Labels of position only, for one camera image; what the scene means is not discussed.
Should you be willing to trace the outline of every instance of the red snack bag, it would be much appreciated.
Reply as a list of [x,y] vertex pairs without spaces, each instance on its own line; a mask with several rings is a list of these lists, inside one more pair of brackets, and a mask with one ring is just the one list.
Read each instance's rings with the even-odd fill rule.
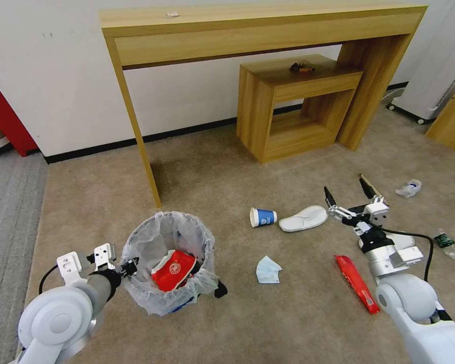
[[164,292],[177,288],[196,265],[195,257],[181,250],[169,250],[152,269],[152,279]]
[[364,306],[368,309],[371,314],[378,313],[381,309],[371,297],[369,289],[365,282],[362,280],[357,268],[355,267],[352,260],[345,255],[334,255],[337,264],[342,272],[342,275],[349,282],[354,292],[359,296]]

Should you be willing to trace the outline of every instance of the floor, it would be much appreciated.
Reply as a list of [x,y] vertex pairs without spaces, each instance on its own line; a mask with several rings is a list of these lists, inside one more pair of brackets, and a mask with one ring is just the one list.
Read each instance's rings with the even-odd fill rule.
[[[334,254],[351,257],[374,291],[366,258],[350,228],[333,219],[313,230],[253,229],[252,206],[279,217],[324,205],[328,186],[341,206],[366,201],[358,173],[385,195],[390,229],[455,239],[455,151],[423,136],[425,127],[381,106],[356,152],[340,145],[259,164],[227,126],[147,145],[163,210],[200,217],[216,238],[216,273],[229,293],[165,317],[148,316],[124,289],[105,307],[105,323],[71,364],[409,363],[388,315],[369,315],[342,278]],[[394,189],[422,181],[411,199]],[[121,250],[157,210],[136,147],[56,163],[49,168],[27,300],[42,275],[70,250],[102,243]],[[418,241],[426,255],[426,241]],[[282,266],[280,284],[255,275],[265,255]],[[424,264],[412,271],[423,275]],[[455,319],[455,261],[435,250],[430,282]],[[45,287],[61,285],[57,273]]]
[[0,363],[17,349],[17,322],[23,309],[34,251],[47,165],[42,154],[0,155]]

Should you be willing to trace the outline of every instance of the white slipper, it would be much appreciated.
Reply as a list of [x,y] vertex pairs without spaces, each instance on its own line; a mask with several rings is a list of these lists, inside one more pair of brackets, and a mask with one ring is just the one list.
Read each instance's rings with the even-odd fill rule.
[[314,205],[308,206],[293,216],[281,219],[278,225],[283,231],[291,233],[322,225],[327,217],[327,212],[323,207]]

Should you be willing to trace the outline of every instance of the small wooden shelf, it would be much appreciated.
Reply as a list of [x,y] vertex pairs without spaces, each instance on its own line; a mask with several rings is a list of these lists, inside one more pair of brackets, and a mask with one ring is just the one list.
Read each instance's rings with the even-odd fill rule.
[[264,162],[334,142],[337,133],[300,111],[275,115],[271,120]]
[[[289,70],[301,61],[315,70]],[[237,135],[260,162],[330,145],[361,75],[321,55],[242,64]],[[300,111],[273,116],[275,103],[301,98]]]

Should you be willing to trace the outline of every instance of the table leg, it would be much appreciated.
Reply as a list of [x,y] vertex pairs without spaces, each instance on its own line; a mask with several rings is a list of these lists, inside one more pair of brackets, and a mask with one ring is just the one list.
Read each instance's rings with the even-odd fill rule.
[[153,198],[155,200],[155,205],[156,207],[160,208],[162,206],[162,203],[160,201],[160,196],[158,195],[155,179],[153,178],[152,167],[150,166],[150,160],[147,155],[147,149],[145,148],[145,143],[143,142],[142,132],[140,131],[140,127],[138,125],[137,116],[135,115],[135,110],[133,108],[133,102],[131,101],[130,92],[128,91],[125,75],[121,67],[115,40],[113,38],[105,38],[105,40],[106,46],[108,47],[108,51],[110,53],[111,62],[113,63],[116,78],[118,80],[118,85],[120,86],[121,94],[123,95],[125,107],[130,118],[131,127],[133,128],[133,133],[135,134],[136,144],[138,145],[140,156],[142,157],[143,165],[145,167],[145,172],[147,173],[147,179],[150,184],[150,189],[152,191]]
[[413,34],[349,41],[337,62],[363,71],[359,86],[337,135],[337,141],[356,150]]

